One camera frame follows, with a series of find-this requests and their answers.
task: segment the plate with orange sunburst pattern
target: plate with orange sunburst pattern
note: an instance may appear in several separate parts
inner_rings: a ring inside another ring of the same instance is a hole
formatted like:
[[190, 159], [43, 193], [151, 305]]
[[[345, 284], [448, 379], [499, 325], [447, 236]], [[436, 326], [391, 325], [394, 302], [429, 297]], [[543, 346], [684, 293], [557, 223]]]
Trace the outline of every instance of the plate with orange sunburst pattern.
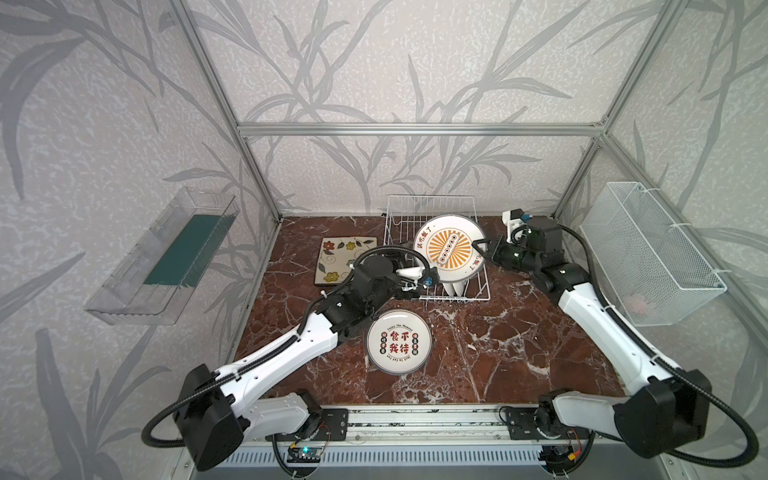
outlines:
[[424, 223], [413, 241], [430, 266], [436, 266], [442, 282], [461, 282], [482, 267], [483, 257], [472, 242], [484, 238], [478, 224], [461, 215], [442, 215]]

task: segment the green mat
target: green mat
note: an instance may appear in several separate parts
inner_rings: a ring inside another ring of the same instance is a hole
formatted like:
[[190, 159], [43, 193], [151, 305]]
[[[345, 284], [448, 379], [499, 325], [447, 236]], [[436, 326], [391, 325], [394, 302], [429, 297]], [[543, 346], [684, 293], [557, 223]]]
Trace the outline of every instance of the green mat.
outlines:
[[144, 285], [196, 287], [234, 221], [235, 216], [193, 215], [149, 272]]

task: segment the plate with red chinese characters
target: plate with red chinese characters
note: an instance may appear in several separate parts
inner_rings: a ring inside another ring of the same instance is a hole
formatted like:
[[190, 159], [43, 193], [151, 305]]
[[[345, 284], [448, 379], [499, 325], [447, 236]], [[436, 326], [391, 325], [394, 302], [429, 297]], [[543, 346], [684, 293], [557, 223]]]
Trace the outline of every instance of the plate with red chinese characters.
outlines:
[[420, 369], [432, 352], [432, 331], [408, 310], [384, 312], [368, 330], [368, 357], [379, 370], [405, 375]]
[[421, 227], [413, 240], [413, 249], [436, 266], [443, 283], [462, 282], [476, 275], [483, 257], [472, 242], [485, 238], [482, 228], [461, 215], [441, 215]]

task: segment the wire mesh basket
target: wire mesh basket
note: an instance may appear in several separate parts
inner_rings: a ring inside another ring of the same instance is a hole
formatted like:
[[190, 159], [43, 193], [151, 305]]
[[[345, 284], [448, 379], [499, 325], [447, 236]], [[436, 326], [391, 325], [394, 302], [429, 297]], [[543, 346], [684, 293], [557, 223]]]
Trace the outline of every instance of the wire mesh basket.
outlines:
[[637, 326], [671, 325], [726, 291], [653, 194], [608, 182], [581, 224], [623, 314]]
[[[430, 219], [446, 214], [462, 215], [477, 223], [474, 197], [451, 195], [390, 195], [387, 200], [385, 245], [402, 245], [413, 242], [419, 229]], [[428, 288], [420, 300], [449, 300], [459, 302], [488, 301], [491, 289], [485, 264], [477, 275], [468, 280], [464, 295], [451, 296], [443, 285]]]

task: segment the square plate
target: square plate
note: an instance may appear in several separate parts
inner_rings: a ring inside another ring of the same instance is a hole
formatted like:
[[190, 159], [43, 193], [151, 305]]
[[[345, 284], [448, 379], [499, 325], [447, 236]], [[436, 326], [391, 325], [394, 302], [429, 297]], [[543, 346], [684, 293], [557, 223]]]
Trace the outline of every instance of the square plate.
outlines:
[[376, 247], [376, 237], [325, 237], [320, 244], [315, 285], [338, 285], [349, 275], [349, 262]]

